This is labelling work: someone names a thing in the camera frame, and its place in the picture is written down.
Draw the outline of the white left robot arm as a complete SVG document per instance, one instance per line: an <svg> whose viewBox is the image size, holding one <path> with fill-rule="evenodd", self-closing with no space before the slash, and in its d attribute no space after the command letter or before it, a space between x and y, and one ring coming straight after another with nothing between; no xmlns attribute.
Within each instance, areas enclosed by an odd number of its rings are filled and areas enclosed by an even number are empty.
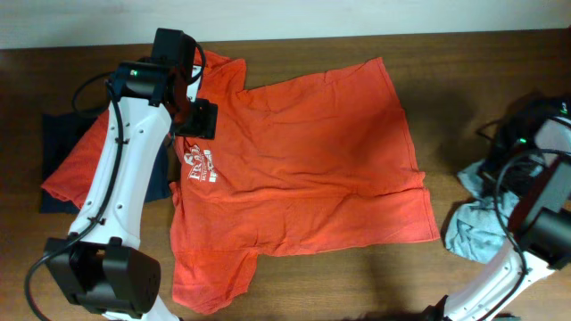
<svg viewBox="0 0 571 321"><path fill-rule="evenodd" d="M218 107L197 96L203 54L183 31L158 29L150 56L121 63L106 81L108 128L87 198L37 262L70 304L110 320L175 319L159 296L159 261L138 249L141 215L165 137L215 136Z"/></svg>

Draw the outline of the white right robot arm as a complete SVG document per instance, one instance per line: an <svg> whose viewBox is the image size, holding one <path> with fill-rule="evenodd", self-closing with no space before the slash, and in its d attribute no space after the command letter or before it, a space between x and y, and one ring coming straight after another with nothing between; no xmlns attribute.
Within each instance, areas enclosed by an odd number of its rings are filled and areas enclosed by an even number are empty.
<svg viewBox="0 0 571 321"><path fill-rule="evenodd" d="M570 96L538 96L493 125L486 157L459 173L475 199L445 236L449 251L484 268L421 320L500 320L522 291L570 263Z"/></svg>

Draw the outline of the orange t-shirt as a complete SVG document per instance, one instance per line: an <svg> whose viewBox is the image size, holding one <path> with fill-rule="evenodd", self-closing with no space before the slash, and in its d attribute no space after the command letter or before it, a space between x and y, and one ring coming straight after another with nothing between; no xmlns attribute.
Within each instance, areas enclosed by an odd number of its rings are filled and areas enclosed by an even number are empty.
<svg viewBox="0 0 571 321"><path fill-rule="evenodd" d="M207 53L211 140L174 144L173 300L210 315L245 293L260 255L439 236L404 109L379 58L246 89L246 63Z"/></svg>

